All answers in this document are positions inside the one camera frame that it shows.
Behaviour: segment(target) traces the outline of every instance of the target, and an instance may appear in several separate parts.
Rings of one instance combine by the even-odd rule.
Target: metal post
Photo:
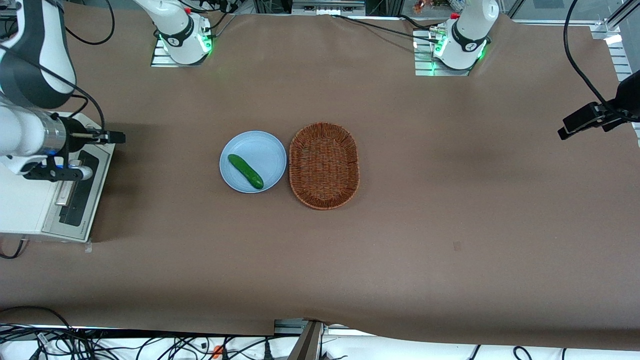
[[[640,6],[640,0],[627,0],[619,8],[611,13],[611,16],[605,20],[607,29],[615,30],[622,20],[626,19],[635,9]]]
[[[287,360],[318,360],[324,324],[309,321]]]
[[[513,6],[507,12],[507,16],[510,19],[513,19],[513,17],[518,13],[518,11],[520,11],[520,8],[522,7],[522,4],[524,4],[525,1],[526,0],[516,0],[516,2],[513,4]]]

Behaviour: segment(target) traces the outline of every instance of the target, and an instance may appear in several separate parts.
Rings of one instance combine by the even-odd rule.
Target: black panel
[[[82,224],[84,209],[100,163],[98,158],[84,150],[80,152],[78,160],[82,161],[83,166],[90,167],[93,170],[93,176],[90,179],[78,181],[76,189],[71,195],[69,206],[63,206],[60,210],[60,222],[72,226],[80,226]]]

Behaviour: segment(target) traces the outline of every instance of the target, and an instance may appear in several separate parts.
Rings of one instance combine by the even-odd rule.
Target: table
[[[87,39],[110,23],[72,4],[65,21]],[[137,329],[266,334],[306,316],[408,340],[640,348],[640,149],[629,125],[558,139],[593,100],[560,27],[501,17],[468,78],[417,77],[410,39],[329,16],[243,15],[191,69],[148,66],[153,30],[122,10],[108,43],[68,41],[79,86],[127,143],[93,252],[29,243],[0,262],[1,307]],[[587,28],[570,38],[612,97],[606,44]],[[287,146],[317,121],[358,144],[362,182],[344,207],[309,209],[287,179],[257,195],[223,182],[236,134]]]

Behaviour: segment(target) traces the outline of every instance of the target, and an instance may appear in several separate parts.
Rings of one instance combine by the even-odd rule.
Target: green led light
[[[484,58],[484,51],[486,50],[486,47],[484,47],[482,49],[482,51],[480,51],[480,53],[478,54],[478,60],[482,60],[482,58]]]

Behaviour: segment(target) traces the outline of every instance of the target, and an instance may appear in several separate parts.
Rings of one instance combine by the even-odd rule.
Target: glass panel
[[[517,0],[505,0],[511,8]],[[525,0],[514,19],[565,20],[572,0]],[[578,0],[571,20],[604,20],[622,4],[621,0]]]

